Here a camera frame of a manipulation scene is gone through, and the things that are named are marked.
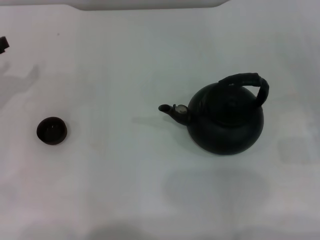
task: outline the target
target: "white backdrop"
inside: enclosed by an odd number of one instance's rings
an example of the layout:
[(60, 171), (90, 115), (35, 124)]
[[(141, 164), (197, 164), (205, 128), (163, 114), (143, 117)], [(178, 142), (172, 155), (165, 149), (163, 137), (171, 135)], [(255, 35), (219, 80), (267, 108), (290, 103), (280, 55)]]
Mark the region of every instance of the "white backdrop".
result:
[[(0, 240), (320, 240), (319, 9), (0, 7)], [(245, 72), (270, 93), (241, 154), (158, 111)], [(36, 136), (50, 116), (63, 144)]]
[(82, 10), (209, 8), (228, 0), (0, 0), (0, 6), (68, 4)]

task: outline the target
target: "teapot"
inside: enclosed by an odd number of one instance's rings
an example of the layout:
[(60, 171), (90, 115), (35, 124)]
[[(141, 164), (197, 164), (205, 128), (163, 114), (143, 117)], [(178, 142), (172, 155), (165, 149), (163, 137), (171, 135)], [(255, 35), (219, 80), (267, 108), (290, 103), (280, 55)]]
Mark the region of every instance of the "teapot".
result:
[[(257, 96), (244, 86), (260, 87)], [(269, 85), (257, 73), (228, 76), (199, 90), (185, 105), (160, 105), (159, 110), (185, 125), (196, 144), (217, 155), (250, 148), (264, 127), (262, 104)]]

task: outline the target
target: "white surface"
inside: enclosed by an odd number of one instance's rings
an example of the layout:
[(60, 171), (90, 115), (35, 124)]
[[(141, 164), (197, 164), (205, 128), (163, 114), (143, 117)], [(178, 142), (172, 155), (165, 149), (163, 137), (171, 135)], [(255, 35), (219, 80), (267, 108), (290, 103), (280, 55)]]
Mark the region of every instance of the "white surface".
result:
[(211, 8), (228, 0), (0, 0), (0, 6), (68, 4), (81, 10)]
[[(0, 238), (318, 240), (318, 6), (0, 7)], [(270, 94), (241, 154), (203, 151), (158, 111), (245, 72)], [(61, 145), (36, 137), (49, 116)]]

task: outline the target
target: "teapot body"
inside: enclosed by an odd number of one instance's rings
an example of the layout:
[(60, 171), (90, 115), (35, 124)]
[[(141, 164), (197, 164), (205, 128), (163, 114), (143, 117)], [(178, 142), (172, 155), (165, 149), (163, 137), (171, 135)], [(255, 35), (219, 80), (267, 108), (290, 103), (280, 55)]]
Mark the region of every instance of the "teapot body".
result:
[[(212, 121), (203, 114), (200, 104), (207, 92), (217, 85), (210, 84), (199, 90), (191, 99), (188, 109), (195, 115), (192, 122), (187, 125), (191, 138), (201, 148), (218, 155), (233, 155), (250, 148), (259, 138), (264, 127), (264, 113), (262, 107), (255, 109), (254, 113), (244, 124), (237, 126), (223, 125)], [(240, 91), (245, 92), (252, 101), (256, 99), (245, 87)]]
[[(259, 87), (257, 96), (244, 86)], [(238, 154), (251, 147), (264, 127), (262, 104), (269, 85), (257, 73), (239, 73), (198, 91), (188, 107), (163, 104), (159, 110), (185, 125), (201, 148), (218, 155)]]

